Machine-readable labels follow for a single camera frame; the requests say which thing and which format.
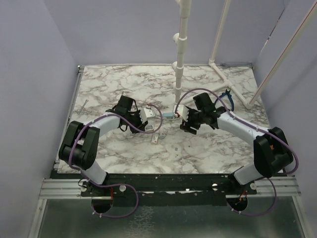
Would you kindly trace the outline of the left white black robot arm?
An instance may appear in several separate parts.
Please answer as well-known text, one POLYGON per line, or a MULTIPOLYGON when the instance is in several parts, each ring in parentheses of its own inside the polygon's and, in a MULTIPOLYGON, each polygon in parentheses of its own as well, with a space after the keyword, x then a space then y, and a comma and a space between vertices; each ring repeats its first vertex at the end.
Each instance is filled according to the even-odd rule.
POLYGON ((132 111, 135 103, 134 99, 121 96, 118 103, 106 110, 100 119, 85 123, 74 120, 66 130, 58 158, 91 180, 92 190, 97 195, 102 196, 109 191, 109 175, 96 161, 99 138, 123 125, 132 133, 138 133, 144 131, 148 124, 144 109, 132 111))

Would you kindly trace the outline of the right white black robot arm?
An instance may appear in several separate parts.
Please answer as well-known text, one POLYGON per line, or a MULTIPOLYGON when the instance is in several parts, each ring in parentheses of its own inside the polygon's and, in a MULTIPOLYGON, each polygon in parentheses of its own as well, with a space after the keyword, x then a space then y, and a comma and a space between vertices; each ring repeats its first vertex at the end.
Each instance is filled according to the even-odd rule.
POLYGON ((253 162, 229 175, 228 190, 238 194, 246 184, 261 178, 271 178, 290 165, 294 156, 282 129, 265 128, 250 123, 232 113, 225 105, 217 107, 208 95, 193 97, 196 108, 177 103, 174 114, 182 119, 180 129, 196 134, 201 125, 227 131, 253 148, 253 162))

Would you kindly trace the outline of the white stapler base piece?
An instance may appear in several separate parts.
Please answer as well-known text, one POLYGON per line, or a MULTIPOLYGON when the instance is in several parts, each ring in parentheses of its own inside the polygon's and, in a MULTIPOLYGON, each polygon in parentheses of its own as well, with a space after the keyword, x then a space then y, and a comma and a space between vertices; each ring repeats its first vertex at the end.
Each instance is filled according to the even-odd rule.
POLYGON ((153 131, 153 130, 154 130, 154 127, 153 127, 152 125, 147 125, 147 126, 145 127, 145 130, 146 130, 146 131, 153 131))

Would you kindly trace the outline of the white staple box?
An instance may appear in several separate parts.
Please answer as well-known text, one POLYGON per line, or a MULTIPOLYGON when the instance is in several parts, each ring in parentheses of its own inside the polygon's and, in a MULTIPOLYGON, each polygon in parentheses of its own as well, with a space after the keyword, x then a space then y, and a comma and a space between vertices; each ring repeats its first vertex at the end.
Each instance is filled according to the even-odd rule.
POLYGON ((153 133, 152 138, 151 138, 151 143, 152 144, 157 144, 159 140, 159 133, 153 133))

